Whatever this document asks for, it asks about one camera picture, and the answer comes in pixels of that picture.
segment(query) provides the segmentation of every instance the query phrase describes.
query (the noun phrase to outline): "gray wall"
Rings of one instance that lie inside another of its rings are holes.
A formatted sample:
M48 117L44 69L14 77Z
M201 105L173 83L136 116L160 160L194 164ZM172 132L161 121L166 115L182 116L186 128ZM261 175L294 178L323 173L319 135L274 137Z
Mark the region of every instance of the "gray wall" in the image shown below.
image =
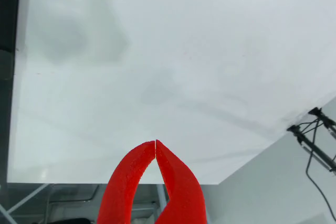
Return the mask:
M323 110L336 120L336 101ZM336 141L323 127L318 130L317 144L330 156L336 154ZM212 223L297 224L310 218L307 223L333 223L323 198L304 173L308 158L287 134L220 185L203 186ZM336 214L336 177L316 161L310 174Z

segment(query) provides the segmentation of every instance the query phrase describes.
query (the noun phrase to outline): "black cable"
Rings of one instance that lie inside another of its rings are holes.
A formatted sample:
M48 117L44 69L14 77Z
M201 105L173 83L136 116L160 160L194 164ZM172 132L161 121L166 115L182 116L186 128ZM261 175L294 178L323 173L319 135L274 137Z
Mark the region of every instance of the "black cable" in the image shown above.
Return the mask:
M318 128L318 124L320 122L320 119L317 120L316 122L316 126L314 128L314 135L313 135L313 144L315 144L315 138L316 138L316 131L317 131L317 128ZM307 164L307 168L306 168L306 175L307 177L309 178L309 180L315 185L315 187L317 188L317 190L320 192L320 194L322 195L322 197L324 198L324 201L325 203L327 203L327 206L329 208L329 211L330 211L330 214L332 216L332 218L334 219L334 221L336 222L336 217L334 215L334 212L332 211L332 208L329 204L329 201L327 200L326 196L324 195L324 193L322 192L321 188L316 184L316 182L310 177L309 173L308 173L308 170L309 170L309 167L310 167L310 163L311 163L311 160L313 158L313 150L311 150L310 152L310 156L309 156L309 159L308 159L308 164Z
M316 123L318 119L312 121L312 122L309 122L309 123L300 123L298 126L301 126L301 125L304 125L304 124L307 124L307 126L301 131L305 131L307 128L309 128L309 126L311 126L313 123Z
M306 134L306 133L308 133L308 132L311 132L311 131L313 131L315 128L312 128L312 129L310 129L310 130L308 130L308 131L306 131L306 132L303 132L303 134Z

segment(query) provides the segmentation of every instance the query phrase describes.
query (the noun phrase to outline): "white tabletop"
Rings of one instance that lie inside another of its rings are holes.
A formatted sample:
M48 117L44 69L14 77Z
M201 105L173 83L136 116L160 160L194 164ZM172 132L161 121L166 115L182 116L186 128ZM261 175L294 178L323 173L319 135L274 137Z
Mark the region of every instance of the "white tabletop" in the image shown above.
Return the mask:
M336 0L20 0L8 181L159 139L218 184L336 91ZM141 183L161 183L153 162Z

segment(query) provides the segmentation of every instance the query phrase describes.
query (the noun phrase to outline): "metal frame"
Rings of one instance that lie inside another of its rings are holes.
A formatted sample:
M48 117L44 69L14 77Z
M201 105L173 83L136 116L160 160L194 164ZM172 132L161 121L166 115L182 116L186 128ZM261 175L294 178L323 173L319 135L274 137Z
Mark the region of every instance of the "metal frame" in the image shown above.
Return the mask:
M20 206L22 206L24 203L29 201L31 198L33 198L35 195L37 195L40 191L42 191L44 188L46 188L49 184L43 184L39 186L37 189L35 189L32 193L27 195L25 198L23 198L21 201L19 201L17 204L12 206L9 210L6 210L1 204L0 204L0 212L4 215L4 217L9 221L10 224L17 224L17 222L13 219L11 216L11 213L14 212L16 209L18 209Z

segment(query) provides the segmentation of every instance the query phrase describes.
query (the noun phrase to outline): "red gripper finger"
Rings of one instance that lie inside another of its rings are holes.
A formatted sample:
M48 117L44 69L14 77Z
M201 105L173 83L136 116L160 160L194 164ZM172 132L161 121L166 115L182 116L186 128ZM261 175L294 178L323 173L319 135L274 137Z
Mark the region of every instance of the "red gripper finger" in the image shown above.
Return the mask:
M155 142L131 150L114 170L101 201L97 224L129 224L136 188L155 159Z
M206 224L204 196L191 170L159 140L156 160L170 198L156 224Z

